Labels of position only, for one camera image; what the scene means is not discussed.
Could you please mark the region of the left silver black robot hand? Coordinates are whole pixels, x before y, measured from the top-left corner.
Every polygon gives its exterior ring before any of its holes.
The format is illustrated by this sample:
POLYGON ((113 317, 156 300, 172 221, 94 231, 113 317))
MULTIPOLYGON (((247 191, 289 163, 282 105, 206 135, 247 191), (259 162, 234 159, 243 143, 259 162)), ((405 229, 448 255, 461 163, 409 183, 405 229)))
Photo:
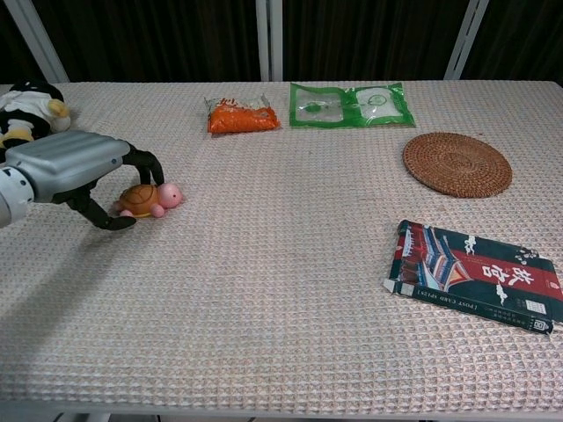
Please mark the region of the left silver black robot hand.
POLYGON ((165 182, 154 154, 107 135, 70 130, 7 149, 1 166, 1 226, 23 219, 32 202, 65 203, 100 229, 134 225, 134 217, 112 217, 91 197, 98 180, 122 165, 135 167, 143 184, 165 182))

